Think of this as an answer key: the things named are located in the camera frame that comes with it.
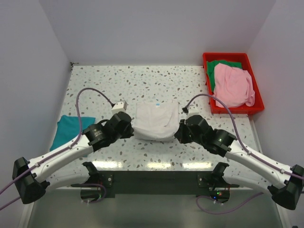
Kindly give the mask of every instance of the red tray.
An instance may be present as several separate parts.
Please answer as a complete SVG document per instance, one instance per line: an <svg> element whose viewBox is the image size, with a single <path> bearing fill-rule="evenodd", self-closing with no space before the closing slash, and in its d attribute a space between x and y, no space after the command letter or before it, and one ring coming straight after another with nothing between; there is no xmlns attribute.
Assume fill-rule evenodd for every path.
<svg viewBox="0 0 304 228"><path fill-rule="evenodd" d="M245 54L245 53L208 53L208 52L205 52L203 54L203 64L204 64L204 68L205 68L206 84L207 84L207 88L208 88L208 93L210 95L213 95L213 92L211 91L210 80L209 80L209 77L206 72L207 72L207 61L211 62L213 60L226 60L226 61L230 61L230 62L240 62L240 63L242 63L243 70L247 70L248 73L252 77L253 89L256 93L255 104L252 107L248 107L247 105L244 104L237 108L229 108L230 111L235 114L248 114L248 115L253 115L255 113L263 111L264 104L262 101L261 94L258 90L257 82L256 82L255 76L253 74L253 71L251 69L251 65L250 65L247 54ZM210 98L209 100L210 100L211 113L217 113L217 114L228 113L225 108L217 107L215 105L215 101L212 98Z"/></svg>

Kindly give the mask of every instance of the terrazzo table surface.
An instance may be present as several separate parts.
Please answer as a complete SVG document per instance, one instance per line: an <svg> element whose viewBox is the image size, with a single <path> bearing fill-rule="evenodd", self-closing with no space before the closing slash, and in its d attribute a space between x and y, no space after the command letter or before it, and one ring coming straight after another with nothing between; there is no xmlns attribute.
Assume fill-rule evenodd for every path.
<svg viewBox="0 0 304 228"><path fill-rule="evenodd" d="M134 119L137 102L180 103L180 118L185 118L181 108L194 95L207 93L204 69L200 66L74 66L61 115L76 116L77 93L85 87L104 92L112 102L126 100L127 113ZM199 109L208 124L234 133L227 114L211 114L208 98L199 97L193 104ZM94 91L84 91L79 101L82 116L96 117L96 122L112 117L111 106ZM257 149L249 118L235 114L241 139ZM174 139L168 142L139 140L134 137L118 140L86 158L80 158L64 169L92 161L98 169L121 171L211 171L218 162L227 162L238 170L247 170L243 165L228 161L207 152L202 146L179 144Z"/></svg>

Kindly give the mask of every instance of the pink cloth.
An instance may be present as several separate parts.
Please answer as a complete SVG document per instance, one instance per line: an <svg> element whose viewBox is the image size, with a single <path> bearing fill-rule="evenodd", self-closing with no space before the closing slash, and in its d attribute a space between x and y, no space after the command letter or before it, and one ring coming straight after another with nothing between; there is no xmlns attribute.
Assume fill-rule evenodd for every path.
<svg viewBox="0 0 304 228"><path fill-rule="evenodd" d="M248 71L219 63L214 68L214 79L214 96L228 107L254 105L255 91ZM216 101L216 106L223 107L218 101Z"/></svg>

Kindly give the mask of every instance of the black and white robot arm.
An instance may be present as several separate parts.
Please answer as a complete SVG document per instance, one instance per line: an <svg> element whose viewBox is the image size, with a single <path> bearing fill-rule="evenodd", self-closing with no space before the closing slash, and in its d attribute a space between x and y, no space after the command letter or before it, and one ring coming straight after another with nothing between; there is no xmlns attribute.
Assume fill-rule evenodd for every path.
<svg viewBox="0 0 304 228"><path fill-rule="evenodd" d="M75 137L59 148L29 161L23 157L17 159L14 163L13 179L28 171L28 169L34 168L15 182L22 202L28 204L40 199L45 194L46 189L49 191L86 182L89 178L89 171L86 166L65 170L64 172L58 172L58 170L82 156L108 147L117 139L133 136L132 119L126 113L126 106L125 101L116 103L112 108L112 118L102 120L84 129L77 143L75 143L77 139ZM57 154L66 147L69 149Z"/></svg>
<svg viewBox="0 0 304 228"><path fill-rule="evenodd" d="M189 106L187 112L186 119L180 121L179 130L175 134L180 143L198 143L208 152L239 162L252 170L239 173L234 167L220 162L211 173L209 180L205 181L209 181L214 186L224 182L256 189L271 195L272 199L282 207L295 209L304 181L285 171L303 177L303 167L281 164L244 145L249 151L246 152L236 136L225 130L212 129L194 106Z"/></svg>

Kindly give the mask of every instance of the gray wall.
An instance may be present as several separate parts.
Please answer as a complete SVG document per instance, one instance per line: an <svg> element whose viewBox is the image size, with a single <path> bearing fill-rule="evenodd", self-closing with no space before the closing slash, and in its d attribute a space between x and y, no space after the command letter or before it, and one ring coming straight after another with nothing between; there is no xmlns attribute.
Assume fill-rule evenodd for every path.
<svg viewBox="0 0 304 228"><path fill-rule="evenodd" d="M81 64L201 65L205 51L247 52L275 0L40 0Z"/></svg>
<svg viewBox="0 0 304 228"><path fill-rule="evenodd" d="M0 188L14 161L48 151L69 79L69 61L38 0L0 0ZM0 205L17 197L14 186ZM0 227L18 225L18 201L0 212Z"/></svg>
<svg viewBox="0 0 304 228"><path fill-rule="evenodd" d="M265 111L255 116L263 152L289 165L304 165L304 1L277 0L248 54ZM293 225L304 227L304 195Z"/></svg>

